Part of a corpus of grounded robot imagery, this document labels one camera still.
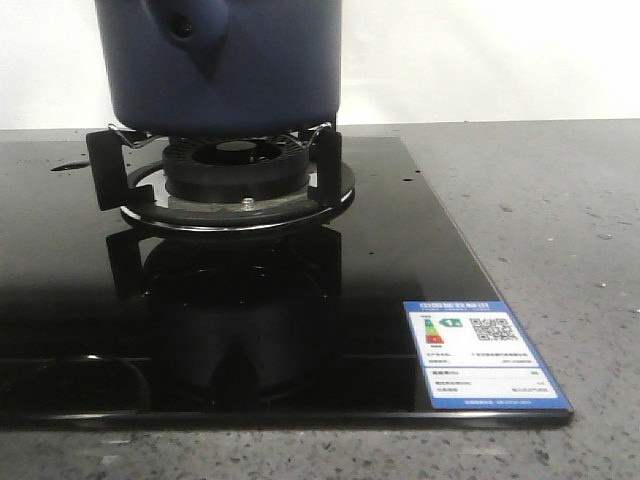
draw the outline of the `white wall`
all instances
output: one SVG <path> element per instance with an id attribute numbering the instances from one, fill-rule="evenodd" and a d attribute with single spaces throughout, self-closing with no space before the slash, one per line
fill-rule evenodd
<path id="1" fill-rule="evenodd" d="M 113 120 L 91 0 L 0 18 L 0 129 Z M 640 117 L 639 20 L 623 0 L 344 0 L 339 121 Z"/>

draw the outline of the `energy label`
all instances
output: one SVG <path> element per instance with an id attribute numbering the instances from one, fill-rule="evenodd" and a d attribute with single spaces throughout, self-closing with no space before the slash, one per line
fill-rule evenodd
<path id="1" fill-rule="evenodd" d="M 405 302 L 434 408 L 569 408 L 503 302 Z"/>

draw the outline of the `black glass cooktop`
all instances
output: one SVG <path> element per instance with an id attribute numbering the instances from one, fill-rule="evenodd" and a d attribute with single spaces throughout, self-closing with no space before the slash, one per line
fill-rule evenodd
<path id="1" fill-rule="evenodd" d="M 147 238 L 100 212 L 84 142 L 0 144 L 0 424 L 566 423 L 431 407 L 403 301 L 499 296 L 398 139 L 344 143 L 348 211 L 249 245 Z"/>

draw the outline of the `burner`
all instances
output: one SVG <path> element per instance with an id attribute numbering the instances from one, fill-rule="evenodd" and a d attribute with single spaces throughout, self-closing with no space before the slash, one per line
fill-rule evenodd
<path id="1" fill-rule="evenodd" d="M 98 203 L 120 207 L 128 223 L 158 236 L 280 235 L 327 223 L 355 197 L 341 136 L 328 127 L 305 132 L 306 141 L 172 138 L 161 162 L 129 175 L 122 146 L 140 148 L 154 137 L 110 127 L 87 136 Z"/>
<path id="2" fill-rule="evenodd" d="M 265 200 L 303 188 L 309 150 L 290 138 L 179 140 L 165 148 L 167 191 L 195 202 Z"/>

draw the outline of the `speckled stone countertop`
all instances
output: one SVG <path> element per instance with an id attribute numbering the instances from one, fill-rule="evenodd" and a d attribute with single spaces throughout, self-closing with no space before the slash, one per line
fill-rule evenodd
<path id="1" fill-rule="evenodd" d="M 2 432 L 0 478 L 640 478 L 640 121 L 341 130 L 403 139 L 572 401 L 573 423 L 546 431 Z M 0 141 L 47 135 L 0 132 Z"/>

